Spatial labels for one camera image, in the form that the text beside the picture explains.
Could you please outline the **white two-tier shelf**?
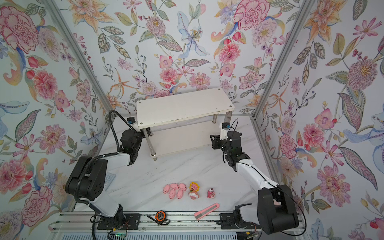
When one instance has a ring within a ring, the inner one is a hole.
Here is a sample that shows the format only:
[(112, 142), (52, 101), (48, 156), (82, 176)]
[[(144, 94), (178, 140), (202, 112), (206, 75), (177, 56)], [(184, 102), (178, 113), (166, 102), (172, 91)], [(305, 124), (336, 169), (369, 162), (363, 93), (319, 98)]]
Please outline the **white two-tier shelf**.
[(209, 145), (218, 135), (217, 120), (229, 122), (235, 105), (221, 88), (184, 93), (137, 102), (138, 127), (149, 145), (151, 157), (159, 157)]

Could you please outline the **small red pink figurine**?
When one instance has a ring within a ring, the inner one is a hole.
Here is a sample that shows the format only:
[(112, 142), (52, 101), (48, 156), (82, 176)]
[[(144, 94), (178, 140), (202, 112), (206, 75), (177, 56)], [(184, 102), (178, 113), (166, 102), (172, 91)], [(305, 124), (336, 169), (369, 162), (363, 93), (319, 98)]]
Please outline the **small red pink figurine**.
[(213, 188), (208, 189), (207, 191), (207, 198), (209, 199), (214, 199), (215, 196), (215, 190)]

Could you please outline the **yellow-haired princess toy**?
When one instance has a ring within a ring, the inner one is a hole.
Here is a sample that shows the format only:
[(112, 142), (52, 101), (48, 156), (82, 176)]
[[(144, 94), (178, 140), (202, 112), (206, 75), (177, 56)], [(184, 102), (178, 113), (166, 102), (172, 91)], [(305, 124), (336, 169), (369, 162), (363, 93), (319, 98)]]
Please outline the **yellow-haired princess toy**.
[(196, 200), (198, 199), (200, 196), (199, 196), (199, 190), (200, 190), (200, 186), (195, 183), (195, 182), (191, 182), (190, 185), (189, 185), (189, 197), (192, 199), (192, 200)]

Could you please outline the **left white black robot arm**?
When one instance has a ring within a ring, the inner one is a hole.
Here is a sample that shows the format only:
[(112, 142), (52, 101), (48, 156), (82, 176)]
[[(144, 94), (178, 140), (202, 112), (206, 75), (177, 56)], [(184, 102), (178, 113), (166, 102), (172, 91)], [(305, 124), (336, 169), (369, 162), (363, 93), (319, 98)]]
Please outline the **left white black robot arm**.
[(142, 141), (142, 132), (126, 130), (117, 152), (93, 158), (81, 157), (68, 178), (65, 192), (72, 195), (77, 203), (91, 208), (110, 227), (122, 227), (128, 220), (123, 207), (106, 192), (106, 176), (111, 170), (134, 164)]

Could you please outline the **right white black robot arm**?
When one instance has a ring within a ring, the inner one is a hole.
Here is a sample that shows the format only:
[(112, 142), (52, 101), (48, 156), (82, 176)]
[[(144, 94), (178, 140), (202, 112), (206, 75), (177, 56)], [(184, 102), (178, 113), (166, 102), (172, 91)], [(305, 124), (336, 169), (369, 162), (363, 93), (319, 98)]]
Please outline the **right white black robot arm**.
[(235, 224), (244, 228), (247, 224), (260, 227), (266, 234), (274, 234), (299, 226), (299, 218), (290, 188), (268, 178), (242, 150), (242, 134), (227, 133), (225, 140), (211, 135), (212, 148), (221, 150), (224, 163), (240, 174), (257, 195), (255, 203), (241, 204), (233, 211)]

